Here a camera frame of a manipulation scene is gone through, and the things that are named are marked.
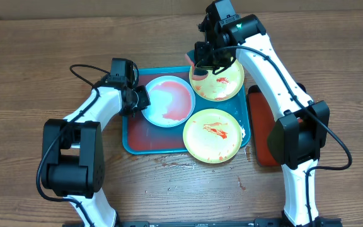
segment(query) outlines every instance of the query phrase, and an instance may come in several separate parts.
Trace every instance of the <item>yellow plate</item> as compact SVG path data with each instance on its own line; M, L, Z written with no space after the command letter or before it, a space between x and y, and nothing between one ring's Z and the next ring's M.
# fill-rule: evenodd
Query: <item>yellow plate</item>
M218 75L214 75L212 70L207 71L208 77L196 81L192 80L192 68L190 68L189 78L194 91L209 101L220 102L232 98L239 92L245 80L243 66L238 61Z
M232 115L217 109L201 110L192 115L183 130L188 152L206 163L231 159L242 143L241 127Z

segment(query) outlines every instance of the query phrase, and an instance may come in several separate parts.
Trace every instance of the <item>blue tray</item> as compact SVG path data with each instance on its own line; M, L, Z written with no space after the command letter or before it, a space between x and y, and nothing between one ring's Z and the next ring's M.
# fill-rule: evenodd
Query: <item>blue tray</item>
M188 80L190 66L162 67L140 69L139 84L146 84L152 78L164 75L179 76ZM212 102L195 94L195 108L193 114L208 108L216 108L231 114L245 129L241 147L247 145L250 140L250 123L246 105L245 87L242 86L239 93L223 102ZM170 128L162 128L148 122L142 114L136 113L135 117L123 117L122 141L126 151L131 154L165 154L187 152L183 144L183 129L185 122Z

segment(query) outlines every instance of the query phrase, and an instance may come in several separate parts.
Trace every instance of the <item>wire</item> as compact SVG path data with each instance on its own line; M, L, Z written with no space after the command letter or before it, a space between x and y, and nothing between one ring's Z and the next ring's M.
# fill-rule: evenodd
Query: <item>wire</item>
M322 126L327 131L327 133L329 133L329 135L331 135L332 138L334 138L334 140L337 141L337 143L343 148L343 150L345 151L345 154L347 155L348 163L346 165L344 165L344 166L341 166L341 167L314 166L312 168L309 168L306 171L306 176L305 176L306 207L308 209L309 222L312 224L312 226L314 226L314 223L313 223L313 220L312 220L311 208L310 208L310 201L309 201L309 176L310 176L310 172L313 171L313 170L336 170L336 171L338 171L338 170L346 170L352 164L352 156L351 156L351 153L350 153L349 149L347 148L347 146L344 144L344 142L332 130L330 130L324 123L322 123L321 120L319 120L304 105L302 105L302 103L297 99L297 96L294 94L294 92L289 87L289 84L286 81L286 79L285 79L284 75L282 74L281 70L278 68L278 66L275 64L275 62L273 60L271 60L270 56L268 56L267 54L264 54L263 52L260 52L259 50L256 50L256 49L253 49L253 48L250 48L250 47L245 47L245 46L229 46L229 47L221 47L219 49L213 50L205 58L208 58L209 56L215 54L216 52L220 52L222 50L228 50L228 49L234 49L234 50L236 50L236 49L244 49L244 50L248 50L250 52L253 52L255 54L258 54L258 55L262 56L265 61L268 61L272 65L272 67L274 67L274 69L277 72L277 74L280 76L282 82L284 83L285 87L288 90L288 93L291 95L292 99L296 102L296 104L301 109L303 109L317 124L319 124L320 126ZM196 66L199 67L198 64L201 63L201 61L204 60L205 58L199 60L198 63L196 64Z
M58 135L56 135L56 137L54 138L54 140L51 142L51 145L49 146L49 148L47 149L46 153L44 154L42 160L40 161L40 163L38 164L38 168L37 168L37 175L36 175L36 188L38 193L45 199L48 201L53 201L53 202L72 202L76 205L76 207L79 207L81 212L83 213L83 216L85 217L86 221L88 222L88 224L91 227L94 227L95 224L92 222L92 220L90 219L90 217L88 216L88 213L86 212L85 208L82 206L82 203L77 201L76 199L72 199L72 198L54 198L54 197L49 197L48 195L46 195L43 190L42 187L40 185L40 177L41 177L41 172L42 172L42 166L44 166L44 163L47 159L47 157L49 156L52 147L54 146L54 144L59 140L59 138L61 137L62 133L67 129L67 127L69 125L71 125L72 123L74 123L75 121L77 121L80 117L83 116L83 113L85 113L86 111L88 111L95 103L96 101L99 99L100 97L100 92L98 90L97 87L95 87L95 85L93 83L91 83L90 81L88 81L87 79L83 78L82 76L80 76L78 73L75 73L75 71L73 70L74 67L88 67L88 68L92 68L92 69L96 69L99 70L101 72L106 73L106 75L101 79L101 81L104 81L107 79L108 75L110 74L108 71L104 70L104 69L100 69L98 67L94 67L94 66L89 66L89 65L85 65L85 64L75 64L70 66L69 70L79 79L82 79L85 83L89 84L92 86L92 88L96 91L96 96L95 98L92 100L91 103L88 104L88 106L86 106L83 110L79 111L79 114L77 116L75 116L72 120L70 120L58 133Z
M132 65L135 67L135 69L137 70L137 79L134 81L134 83L132 84L132 87L137 86L138 82L139 82L139 70L138 70L138 67L137 67L137 64L136 63L132 63Z

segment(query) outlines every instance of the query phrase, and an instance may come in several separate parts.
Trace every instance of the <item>red pad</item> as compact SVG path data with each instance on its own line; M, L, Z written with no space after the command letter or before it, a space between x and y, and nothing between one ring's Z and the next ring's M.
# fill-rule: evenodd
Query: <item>red pad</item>
M267 137L275 124L270 106L257 86L249 89L247 99L257 161L262 166L279 166L267 145Z

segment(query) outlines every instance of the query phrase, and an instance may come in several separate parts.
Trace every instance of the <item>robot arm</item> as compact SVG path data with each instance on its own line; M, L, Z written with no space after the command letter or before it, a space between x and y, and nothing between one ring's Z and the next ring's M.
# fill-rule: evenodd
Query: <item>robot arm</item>
M114 115L133 115L150 104L145 86L136 86L139 73L134 66L130 60L113 59L111 73L95 84L91 96L74 113L62 120L49 119L44 125L43 156L57 134L60 142L53 144L41 167L42 184L68 201L80 202L85 212L70 201L86 226L90 224L85 214L94 226L119 222L101 188L105 176L101 132ZM78 148L79 156L61 154L69 148Z
M218 74L237 59L252 75L270 105L275 120L275 127L267 142L272 156L282 165L284 173L284 219L291 226L305 226L318 219L314 201L313 170L308 177L312 217L309 220L306 172L318 163L320 148L325 144L326 131L309 120L303 108L307 108L327 125L328 107L325 102L314 103L292 79L274 52L265 28L255 15L240 18L229 0L214 1L206 12L207 16L199 25L199 30L205 32L205 42L195 44L195 66L212 69L214 74ZM280 74L269 59L279 69ZM294 102L288 87L302 107Z
M289 86L294 88L294 94L302 105L307 107L309 103L313 102L312 98L303 92L289 75L288 71L277 57L277 54L274 52L270 43L270 38L267 34L262 35L259 33L248 37L242 45L267 54L281 70ZM288 93L287 88L281 81L275 69L269 62L264 61L262 56L247 50L237 49L236 58L243 67L248 70L258 87L261 89L270 105L275 121L284 117L287 111L290 113L300 111L301 108L291 100L291 95ZM309 168L316 166L317 162L318 160L308 160L299 164L296 169L291 169L287 165L282 165L285 185L284 214L294 226L304 226L309 223L309 215L306 207L305 173ZM311 176L309 177L309 199L313 218L312 221L314 221L314 219L318 217L318 210L314 201L314 171L311 172Z

